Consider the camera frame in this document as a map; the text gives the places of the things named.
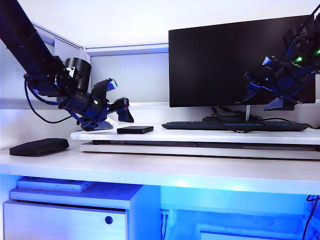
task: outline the drawer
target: drawer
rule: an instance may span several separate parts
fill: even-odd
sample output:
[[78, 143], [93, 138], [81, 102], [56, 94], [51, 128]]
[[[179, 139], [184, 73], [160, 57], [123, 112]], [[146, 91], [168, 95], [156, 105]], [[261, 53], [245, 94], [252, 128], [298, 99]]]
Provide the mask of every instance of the drawer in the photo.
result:
[[5, 240], [126, 240], [127, 214], [103, 207], [7, 201]]

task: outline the cabinet keyhole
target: cabinet keyhole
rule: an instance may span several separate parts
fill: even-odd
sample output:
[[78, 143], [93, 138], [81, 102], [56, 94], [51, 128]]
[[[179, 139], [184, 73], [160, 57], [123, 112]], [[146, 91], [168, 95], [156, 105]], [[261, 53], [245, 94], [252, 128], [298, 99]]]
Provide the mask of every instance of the cabinet keyhole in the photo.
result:
[[104, 220], [105, 220], [105, 223], [109, 225], [112, 224], [112, 222], [114, 221], [110, 216], [106, 216]]

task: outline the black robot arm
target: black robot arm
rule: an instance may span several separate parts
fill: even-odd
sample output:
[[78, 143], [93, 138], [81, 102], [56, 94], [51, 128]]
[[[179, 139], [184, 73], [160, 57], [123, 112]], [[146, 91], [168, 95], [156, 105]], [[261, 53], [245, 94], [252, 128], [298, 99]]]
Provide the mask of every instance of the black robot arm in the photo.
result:
[[46, 104], [67, 110], [84, 130], [93, 130], [115, 111], [120, 121], [134, 121], [127, 98], [113, 104], [106, 99], [116, 82], [108, 78], [88, 93], [91, 65], [79, 58], [68, 58], [64, 64], [52, 56], [17, 0], [0, 1], [0, 38], [26, 71], [25, 84], [31, 93]]
[[320, 15], [314, 13], [301, 26], [294, 26], [284, 35], [285, 55], [266, 57], [262, 65], [247, 71], [247, 94], [244, 102], [264, 88], [276, 97], [265, 110], [294, 110], [301, 91], [320, 73]]

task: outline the monitor stand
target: monitor stand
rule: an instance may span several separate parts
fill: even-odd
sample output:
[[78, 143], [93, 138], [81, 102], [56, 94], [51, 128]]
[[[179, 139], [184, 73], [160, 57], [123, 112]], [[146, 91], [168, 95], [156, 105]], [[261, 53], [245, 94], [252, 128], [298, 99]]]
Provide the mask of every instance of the monitor stand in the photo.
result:
[[245, 121], [249, 121], [250, 119], [250, 108], [251, 108], [251, 105], [247, 105], [245, 107]]

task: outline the black case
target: black case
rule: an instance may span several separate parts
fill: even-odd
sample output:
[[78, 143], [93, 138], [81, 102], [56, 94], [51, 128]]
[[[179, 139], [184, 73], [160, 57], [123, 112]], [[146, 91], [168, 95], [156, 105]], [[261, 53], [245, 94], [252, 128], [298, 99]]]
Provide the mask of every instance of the black case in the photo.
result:
[[68, 140], [63, 138], [46, 138], [38, 141], [30, 141], [9, 149], [14, 156], [40, 156], [56, 153], [69, 147]]
[[116, 130], [118, 134], [145, 134], [154, 130], [153, 126], [126, 126]]

